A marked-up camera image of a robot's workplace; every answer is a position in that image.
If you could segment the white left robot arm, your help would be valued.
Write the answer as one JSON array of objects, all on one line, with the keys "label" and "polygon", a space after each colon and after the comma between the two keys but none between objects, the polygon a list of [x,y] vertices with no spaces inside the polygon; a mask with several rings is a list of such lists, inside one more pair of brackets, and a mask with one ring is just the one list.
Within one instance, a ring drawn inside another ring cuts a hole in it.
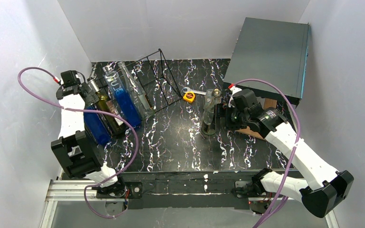
[{"label": "white left robot arm", "polygon": [[99,101],[77,71],[62,72],[56,92],[61,111],[61,128],[51,149],[65,174],[70,178],[87,178],[109,187],[118,182],[116,171],[99,160],[98,144],[106,145],[110,138],[94,106]]}]

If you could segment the dark green wine bottle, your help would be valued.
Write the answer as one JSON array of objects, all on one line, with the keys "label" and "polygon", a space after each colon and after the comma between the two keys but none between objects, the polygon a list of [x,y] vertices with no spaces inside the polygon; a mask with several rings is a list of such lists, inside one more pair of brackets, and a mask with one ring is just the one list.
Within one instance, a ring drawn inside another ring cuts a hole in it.
[{"label": "dark green wine bottle", "polygon": [[[90,88],[95,92],[95,94],[99,99],[99,101],[96,103],[97,110],[114,114],[114,112],[112,112],[110,106],[108,105],[109,102],[111,101],[110,98],[107,96],[107,94],[103,93],[100,90],[94,79],[92,78],[88,79],[87,83],[90,86]],[[119,123],[117,121],[118,120],[117,118],[114,118],[109,115],[105,114],[100,114],[100,115],[105,119],[107,128],[111,136],[120,137],[125,132],[125,125],[123,122]]]}]

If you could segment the clear glass bottle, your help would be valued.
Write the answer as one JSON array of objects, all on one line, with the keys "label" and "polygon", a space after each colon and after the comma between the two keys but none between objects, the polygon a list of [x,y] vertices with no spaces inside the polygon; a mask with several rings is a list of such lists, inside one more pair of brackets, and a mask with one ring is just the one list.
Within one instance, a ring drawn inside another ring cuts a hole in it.
[{"label": "clear glass bottle", "polygon": [[133,100],[134,105],[137,108],[141,118],[145,120],[153,116],[153,106],[151,105],[148,96],[141,84],[135,80],[131,72],[126,67],[125,62],[118,62],[118,66],[124,76],[127,91],[131,99]]}]

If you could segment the blue bottle with silver cap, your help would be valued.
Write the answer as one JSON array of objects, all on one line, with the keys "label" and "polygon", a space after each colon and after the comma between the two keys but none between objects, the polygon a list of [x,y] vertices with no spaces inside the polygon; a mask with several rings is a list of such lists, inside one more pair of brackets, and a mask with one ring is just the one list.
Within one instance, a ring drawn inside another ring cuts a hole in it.
[{"label": "blue bottle with silver cap", "polygon": [[111,137],[97,113],[84,112],[84,122],[97,144],[105,147]]}]

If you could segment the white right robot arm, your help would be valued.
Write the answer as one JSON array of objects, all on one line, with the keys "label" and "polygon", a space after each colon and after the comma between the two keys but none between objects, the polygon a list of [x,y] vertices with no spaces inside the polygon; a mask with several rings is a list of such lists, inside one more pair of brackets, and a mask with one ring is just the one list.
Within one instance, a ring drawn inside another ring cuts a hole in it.
[{"label": "white right robot arm", "polygon": [[233,105],[216,104],[215,119],[227,130],[249,127],[273,144],[303,176],[302,179],[284,177],[264,168],[252,176],[244,186],[235,187],[239,198],[279,193],[301,202],[318,218],[325,217],[348,196],[354,177],[349,171],[338,171],[319,157],[297,133],[287,118],[276,108],[264,109],[249,89],[233,90]]}]

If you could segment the blue square glass bottle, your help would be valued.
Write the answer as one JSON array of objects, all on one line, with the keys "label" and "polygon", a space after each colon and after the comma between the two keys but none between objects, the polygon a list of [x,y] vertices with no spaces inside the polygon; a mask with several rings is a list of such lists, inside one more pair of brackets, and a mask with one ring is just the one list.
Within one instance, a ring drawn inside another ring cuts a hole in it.
[{"label": "blue square glass bottle", "polygon": [[126,120],[134,128],[141,126],[141,117],[135,108],[121,77],[110,65],[103,67],[104,78],[111,90],[113,97],[121,108]]}]

